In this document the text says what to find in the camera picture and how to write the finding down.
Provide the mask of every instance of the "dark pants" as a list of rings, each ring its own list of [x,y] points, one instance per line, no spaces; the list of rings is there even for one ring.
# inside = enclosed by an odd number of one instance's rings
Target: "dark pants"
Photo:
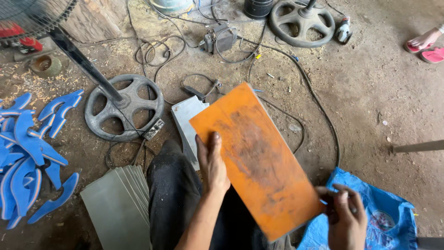
[[[171,140],[151,162],[147,181],[153,249],[174,249],[199,203],[202,184],[179,145]],[[232,186],[219,211],[210,249],[267,249],[264,234]]]

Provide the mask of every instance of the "concrete floor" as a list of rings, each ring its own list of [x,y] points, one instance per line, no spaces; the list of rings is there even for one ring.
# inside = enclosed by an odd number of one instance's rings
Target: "concrete floor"
[[[202,5],[208,5],[208,2],[202,1]],[[223,0],[221,6],[216,8],[217,16],[234,21],[247,20],[241,12],[242,2]],[[279,45],[268,28],[263,42],[300,58],[338,131],[342,152],[340,167],[365,182],[410,201],[416,207],[418,235],[440,237],[444,229],[444,199],[441,195],[444,188],[444,152],[393,155],[389,153],[389,147],[443,139],[444,127],[439,124],[444,120],[444,64],[427,64],[417,55],[404,51],[402,45],[441,22],[444,3],[438,0],[430,1],[428,5],[412,0],[330,0],[329,3],[352,18],[354,35],[346,46],[334,40],[315,49]],[[336,22],[341,20],[338,13],[329,7],[327,9]],[[158,20],[141,0],[130,0],[130,11],[135,31],[141,38],[159,40],[178,34],[169,21]],[[210,16],[208,10],[203,12]],[[205,20],[197,12],[187,18]],[[200,24],[175,22],[192,46],[202,39],[207,30]],[[233,26],[238,28],[241,36],[259,41],[263,23]],[[135,36],[128,19],[121,27],[124,37]],[[442,46],[443,41],[439,39],[435,45]],[[183,45],[174,38],[168,40],[167,44],[173,54]],[[110,78],[125,73],[143,74],[142,67],[133,60],[138,45],[137,40],[125,39],[84,46],[81,50]],[[239,41],[231,51],[223,53],[224,57],[239,60],[248,55],[239,52],[238,46]],[[252,49],[247,43],[242,43],[242,48]],[[252,70],[251,84],[255,89],[264,90],[263,95],[284,110],[303,120],[308,137],[296,156],[313,184],[322,185],[334,169],[336,160],[329,126],[294,64],[270,49],[261,48],[260,54],[262,57]],[[2,64],[0,99],[4,100],[6,106],[25,92],[33,94],[30,107],[37,112],[56,96],[77,89],[84,89],[85,97],[89,95],[94,85],[63,53],[55,51],[53,55],[62,61],[63,72],[51,79],[37,77],[28,70],[27,63]],[[156,56],[154,63],[161,61],[162,58]],[[187,48],[184,54],[160,71],[157,83],[166,99],[178,102],[188,97],[179,88],[182,78],[191,73],[203,73],[219,79],[224,91],[247,80],[250,61],[242,64],[222,64],[220,61],[222,59],[217,55]],[[156,69],[146,66],[147,76],[153,79]],[[202,92],[209,88],[209,84],[201,78],[191,78],[187,84]],[[1,221],[1,249],[70,249],[79,240],[89,242],[92,249],[101,248],[79,192],[107,171],[104,157],[110,142],[98,138],[87,127],[83,117],[85,102],[86,98],[68,112],[68,122],[56,139],[46,138],[69,161],[69,165],[61,171],[62,181],[73,172],[81,171],[75,194],[61,208],[33,225],[27,225],[24,218],[15,229],[6,231],[7,222]],[[291,131],[289,126],[297,123],[273,107],[266,105],[266,108],[289,147],[294,149],[301,135]],[[387,125],[377,123],[378,112],[381,113],[381,120],[388,122]],[[142,124],[144,119],[146,116],[141,114],[136,120]],[[165,127],[148,143],[156,152],[168,138],[180,143],[168,104],[165,104],[163,120]],[[104,127],[116,132],[119,123],[110,121]],[[136,144],[116,146],[113,150],[115,164],[129,163],[137,149]],[[147,152],[146,157],[149,163],[152,155]],[[140,164],[144,164],[143,158],[143,155],[139,157]],[[29,214],[47,199],[58,195],[57,192],[41,194]]]

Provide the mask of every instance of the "stack of metal sheets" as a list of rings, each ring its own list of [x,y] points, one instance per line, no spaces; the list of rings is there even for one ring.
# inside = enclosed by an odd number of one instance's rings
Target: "stack of metal sheets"
[[[140,166],[109,170],[80,195],[104,250],[150,249],[149,190]]]

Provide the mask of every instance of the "orange painted metal plate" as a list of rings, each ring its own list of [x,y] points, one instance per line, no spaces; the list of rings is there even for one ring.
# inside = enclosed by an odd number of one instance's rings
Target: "orange painted metal plate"
[[[221,134],[228,178],[269,241],[321,213],[324,205],[247,83],[190,123],[205,143],[213,131]]]

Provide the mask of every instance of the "pink flip-flop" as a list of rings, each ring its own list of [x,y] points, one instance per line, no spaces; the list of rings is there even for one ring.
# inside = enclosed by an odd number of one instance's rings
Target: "pink flip-flop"
[[[434,44],[434,43],[429,44],[429,45],[428,45],[427,47],[425,47],[424,49],[429,49],[433,44]],[[418,49],[417,47],[410,46],[410,45],[408,44],[408,41],[405,42],[405,44],[404,44],[404,49],[405,49],[407,52],[409,52],[409,53],[418,53],[418,52],[421,50],[421,49]]]
[[[444,48],[435,47],[434,50],[424,51],[421,58],[428,63],[439,63],[444,61]]]

